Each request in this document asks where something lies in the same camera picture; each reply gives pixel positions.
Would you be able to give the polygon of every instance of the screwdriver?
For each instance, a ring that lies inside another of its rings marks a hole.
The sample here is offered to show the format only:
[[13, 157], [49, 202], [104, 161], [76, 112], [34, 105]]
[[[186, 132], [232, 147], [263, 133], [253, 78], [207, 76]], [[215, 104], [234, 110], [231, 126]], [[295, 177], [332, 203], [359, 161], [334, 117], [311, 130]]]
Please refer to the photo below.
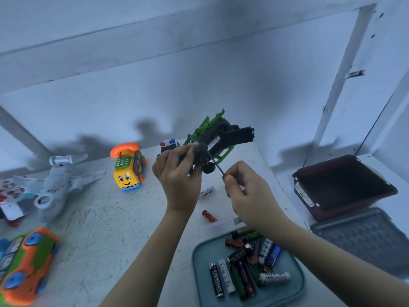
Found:
[[214, 158], [212, 157], [212, 155], [210, 154], [209, 151], [207, 151], [208, 155], [210, 156], [210, 158], [213, 160], [214, 164], [218, 167], [218, 169], [220, 170], [220, 172], [222, 173], [222, 175], [225, 175], [225, 173], [223, 172], [223, 170], [219, 167], [218, 164], [216, 164], [216, 161], [214, 160]]

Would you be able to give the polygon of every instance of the person's left hand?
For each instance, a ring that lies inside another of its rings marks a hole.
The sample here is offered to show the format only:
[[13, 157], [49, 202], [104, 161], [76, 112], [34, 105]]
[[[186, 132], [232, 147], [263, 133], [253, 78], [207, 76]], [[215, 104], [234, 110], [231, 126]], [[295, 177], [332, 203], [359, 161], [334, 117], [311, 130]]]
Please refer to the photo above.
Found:
[[[196, 165], [192, 175], [188, 176], [192, 167], [193, 147], [195, 144], [178, 146], [160, 154], [152, 166], [154, 175], [158, 178], [168, 199], [168, 212], [180, 212], [190, 217], [195, 209], [202, 185], [202, 166]], [[179, 156], [186, 154], [179, 164]]]

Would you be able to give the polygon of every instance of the teal tray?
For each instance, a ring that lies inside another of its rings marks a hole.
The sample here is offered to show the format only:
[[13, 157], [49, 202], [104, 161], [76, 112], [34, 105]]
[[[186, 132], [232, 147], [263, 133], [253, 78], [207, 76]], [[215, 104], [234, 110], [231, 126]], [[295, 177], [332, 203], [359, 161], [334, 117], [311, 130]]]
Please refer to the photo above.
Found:
[[[277, 272], [287, 271], [290, 273], [291, 281], [288, 284], [267, 284], [262, 288], [258, 288], [253, 280], [257, 294], [248, 300], [241, 301], [237, 292], [228, 294], [218, 266], [220, 259], [225, 259], [227, 262], [227, 257], [234, 252], [234, 249], [225, 246], [226, 238], [231, 238], [230, 234], [225, 234], [202, 242], [193, 250], [193, 269], [195, 272], [197, 291], [199, 293], [201, 307], [279, 306], [294, 300], [303, 294], [305, 287], [304, 273], [297, 261], [287, 250], [282, 250], [276, 264], [274, 265], [274, 269]], [[217, 265], [224, 291], [222, 298], [216, 298], [214, 293], [212, 277], [209, 269], [210, 263], [216, 263]]]

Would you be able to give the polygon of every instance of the dark maroon box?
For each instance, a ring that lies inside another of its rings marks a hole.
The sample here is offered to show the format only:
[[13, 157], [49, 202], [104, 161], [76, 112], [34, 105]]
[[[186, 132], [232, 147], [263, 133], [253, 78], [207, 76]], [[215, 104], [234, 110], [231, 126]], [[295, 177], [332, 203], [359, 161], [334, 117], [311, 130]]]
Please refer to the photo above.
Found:
[[397, 194], [354, 155], [298, 169], [293, 175], [294, 192], [317, 222], [369, 207], [377, 200]]

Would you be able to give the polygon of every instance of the speckled table surface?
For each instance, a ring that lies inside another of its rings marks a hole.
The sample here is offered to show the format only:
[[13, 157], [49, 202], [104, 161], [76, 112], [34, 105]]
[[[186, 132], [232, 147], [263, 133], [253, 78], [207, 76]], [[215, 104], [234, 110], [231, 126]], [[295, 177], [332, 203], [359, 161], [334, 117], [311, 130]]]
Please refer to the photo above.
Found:
[[[158, 147], [141, 151], [148, 161], [146, 182], [135, 190], [121, 191], [117, 187], [112, 175], [114, 159], [105, 158], [77, 166], [77, 174], [102, 169], [106, 169], [106, 173], [81, 193], [71, 194], [60, 216], [47, 225], [62, 237], [62, 244], [53, 260], [47, 288], [33, 304], [34, 307], [98, 306], [143, 248], [164, 215], [166, 198], [151, 170]], [[236, 146], [222, 162], [222, 169], [226, 170], [238, 160], [244, 160], [255, 168], [268, 181], [285, 213], [305, 227], [304, 220], [253, 143]], [[158, 306], [199, 306], [192, 251], [200, 242], [232, 229], [228, 223], [209, 228], [206, 220], [200, 216], [204, 205], [211, 206], [214, 215], [232, 216], [218, 170], [203, 175], [202, 189], [208, 186], [214, 186], [216, 192], [199, 201], [189, 220], [177, 246]], [[17, 229], [0, 226], [0, 235], [2, 238], [12, 238], [40, 226], [35, 214], [31, 214]], [[286, 306], [345, 306], [302, 267], [306, 291], [301, 298]]]

